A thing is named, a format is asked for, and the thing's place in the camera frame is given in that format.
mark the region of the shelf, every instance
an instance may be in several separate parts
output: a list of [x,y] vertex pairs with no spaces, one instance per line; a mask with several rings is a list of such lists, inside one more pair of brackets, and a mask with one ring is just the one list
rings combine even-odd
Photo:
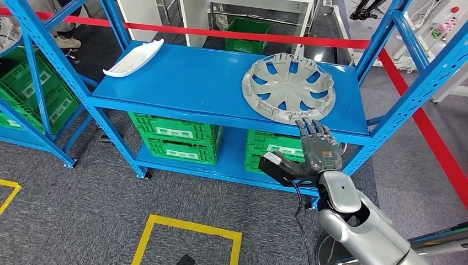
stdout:
[[[294,188],[283,187],[265,174],[245,172],[244,157],[246,148],[247,130],[227,127],[220,146],[218,163],[204,165],[167,158],[154,157],[145,144],[141,146],[136,156],[138,165],[148,168],[157,168],[200,177],[214,178],[221,181],[230,181],[240,184],[295,192]],[[316,188],[301,188],[302,194],[318,196]]]
[[9,129],[0,126],[0,141],[31,147],[41,151],[48,151],[36,138],[25,130]]
[[[142,42],[131,41],[126,55]],[[97,107],[297,135],[297,128],[255,112],[245,101],[241,81],[263,55],[164,44],[135,73],[106,76],[89,98]],[[364,145],[370,139],[354,67],[319,63],[331,74],[336,104],[322,120],[338,141]]]

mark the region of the green plastic crate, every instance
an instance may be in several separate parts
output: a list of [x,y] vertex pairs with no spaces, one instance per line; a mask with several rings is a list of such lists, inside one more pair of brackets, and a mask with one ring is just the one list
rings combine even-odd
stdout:
[[[268,34],[270,33],[270,25],[257,20],[234,18],[227,27],[227,31]],[[262,54],[266,47],[266,41],[226,39],[227,51]]]
[[248,131],[246,153],[265,154],[268,151],[273,152],[276,150],[285,156],[304,157],[300,137],[264,131]]
[[[266,152],[264,153],[246,153],[246,159],[244,161],[244,171],[247,172],[253,172],[253,173],[261,173],[264,174],[259,168],[258,164],[260,163],[260,157],[263,156]],[[297,156],[288,156],[284,155],[287,159],[294,161],[294,162],[304,162],[303,157],[297,157]]]
[[5,113],[0,112],[0,126],[10,129],[22,130],[21,126],[16,123],[12,118],[7,116]]
[[[51,131],[56,134],[78,109],[79,102],[43,55],[38,51],[35,54]],[[0,98],[43,133],[39,105],[24,50],[13,50],[2,58],[1,63]]]
[[153,156],[214,165],[217,162],[222,133],[221,128],[214,145],[208,146],[153,138],[144,138],[143,141]]
[[129,112],[142,138],[214,145],[221,126]]

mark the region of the caster wheel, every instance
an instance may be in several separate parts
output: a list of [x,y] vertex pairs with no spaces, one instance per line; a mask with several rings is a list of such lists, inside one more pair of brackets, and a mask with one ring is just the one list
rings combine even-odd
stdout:
[[151,179],[151,178],[153,178],[153,174],[150,173],[150,172],[146,172],[145,176],[143,177],[143,179],[145,179],[145,180],[148,180],[148,179]]
[[101,138],[99,138],[99,141],[101,142],[107,142],[107,143],[110,143],[110,138],[107,136],[107,135],[101,135]]

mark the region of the black object on floor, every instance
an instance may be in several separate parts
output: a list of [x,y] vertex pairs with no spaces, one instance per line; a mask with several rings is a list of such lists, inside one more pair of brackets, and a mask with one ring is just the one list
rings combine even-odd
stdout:
[[177,265],[195,265],[195,264],[196,264],[195,260],[191,256],[189,256],[187,254],[185,254],[180,259],[179,262],[177,262]]

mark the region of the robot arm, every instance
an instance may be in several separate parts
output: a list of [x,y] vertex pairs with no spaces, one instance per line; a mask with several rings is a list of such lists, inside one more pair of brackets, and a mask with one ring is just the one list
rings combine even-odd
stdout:
[[373,12],[387,0],[375,0],[368,8],[365,8],[369,0],[362,0],[356,7],[356,10],[349,16],[352,20],[366,20],[368,18],[377,18]]
[[[283,186],[317,187],[318,215],[323,228],[363,265],[424,265],[410,243],[392,227],[351,178],[340,172],[338,144],[326,126],[317,121],[296,121],[305,162],[287,160],[278,151],[266,153],[259,168]],[[350,226],[351,217],[358,220]]]

